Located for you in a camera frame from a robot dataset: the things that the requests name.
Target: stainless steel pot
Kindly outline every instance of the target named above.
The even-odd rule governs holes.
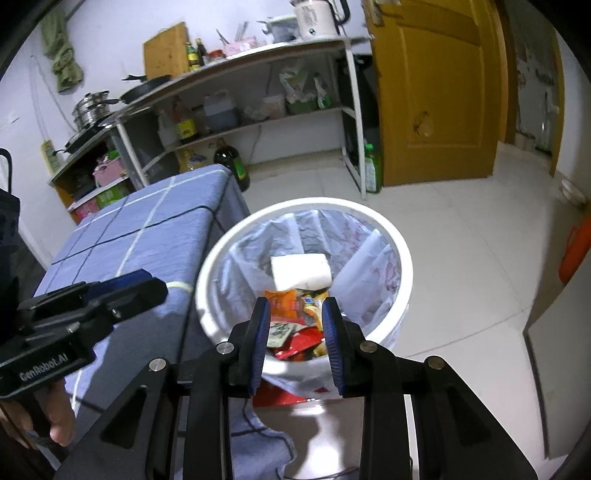
[[[109,91],[87,93],[74,107],[74,123],[81,132],[110,114],[109,105],[118,103],[119,99],[108,99]]]

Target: yellow door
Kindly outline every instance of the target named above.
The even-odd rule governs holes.
[[[379,77],[384,184],[490,175],[501,104],[494,6],[386,1],[364,2]]]

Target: pink container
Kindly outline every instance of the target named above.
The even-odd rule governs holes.
[[[223,52],[226,57],[229,57],[230,55],[237,55],[243,51],[252,50],[257,47],[256,37],[248,37],[244,40],[234,41],[228,45],[224,45]]]
[[[98,212],[99,210],[100,207],[96,199],[90,199],[88,202],[83,203],[76,210],[74,210],[74,213],[80,218],[80,220],[83,220],[89,215]]]
[[[127,171],[123,168],[120,158],[99,163],[93,172],[96,181],[101,187],[107,186],[112,181],[118,180],[126,174]]]

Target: blue gripper pad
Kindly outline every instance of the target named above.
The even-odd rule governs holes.
[[[341,322],[342,326],[345,326],[335,298],[328,297],[322,303],[322,329],[324,330],[326,349],[329,353],[330,370],[332,372],[333,382],[339,391],[339,395],[343,395],[345,390],[343,352],[340,348],[335,322]]]
[[[248,392],[251,396],[256,393],[256,389],[261,385],[262,365],[265,362],[267,339],[269,338],[269,327],[271,326],[271,303],[269,303],[269,300],[260,297],[256,301],[254,311],[257,310],[257,307],[262,306],[263,301],[264,308],[261,309],[261,316],[258,319],[256,340],[251,355],[251,381],[248,385]]]
[[[84,304],[88,304],[88,302],[97,297],[100,297],[101,295],[113,293],[114,291],[121,290],[122,288],[137,285],[139,283],[142,283],[143,281],[150,280],[151,278],[152,275],[149,272],[141,269],[127,273],[125,275],[121,275],[120,277],[105,280],[100,283],[91,284],[88,287],[86,295],[84,296]]]

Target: wooden cutting board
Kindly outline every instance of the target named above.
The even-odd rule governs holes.
[[[144,43],[144,69],[148,80],[189,71],[187,27],[181,22]]]

